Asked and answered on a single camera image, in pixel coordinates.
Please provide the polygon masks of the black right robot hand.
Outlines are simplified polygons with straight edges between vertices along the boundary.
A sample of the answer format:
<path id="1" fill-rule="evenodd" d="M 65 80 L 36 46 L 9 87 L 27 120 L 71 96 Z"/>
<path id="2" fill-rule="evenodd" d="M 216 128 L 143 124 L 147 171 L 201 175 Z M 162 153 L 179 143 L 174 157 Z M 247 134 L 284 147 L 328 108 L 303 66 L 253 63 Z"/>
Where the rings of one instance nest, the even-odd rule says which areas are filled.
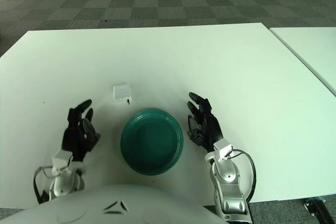
<path id="1" fill-rule="evenodd" d="M 217 118 L 212 113 L 208 99 L 190 92 L 189 98 L 198 105 L 188 101 L 187 106 L 191 112 L 188 115 L 188 137 L 197 146 L 203 147 L 208 153 L 214 151 L 214 144 L 222 140 L 223 134 Z"/>

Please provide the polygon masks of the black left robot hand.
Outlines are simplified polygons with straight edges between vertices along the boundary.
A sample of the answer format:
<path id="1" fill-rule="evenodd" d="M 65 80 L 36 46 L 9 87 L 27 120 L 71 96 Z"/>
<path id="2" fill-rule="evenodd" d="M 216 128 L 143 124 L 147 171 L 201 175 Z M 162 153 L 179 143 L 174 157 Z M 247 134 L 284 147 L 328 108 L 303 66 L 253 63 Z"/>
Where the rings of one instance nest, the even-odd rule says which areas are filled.
<path id="1" fill-rule="evenodd" d="M 64 131 L 61 149 L 72 152 L 73 161 L 76 162 L 83 162 L 85 155 L 92 151 L 101 136 L 92 125 L 93 108 L 82 117 L 91 104 L 92 100 L 88 99 L 68 112 L 68 127 Z"/>

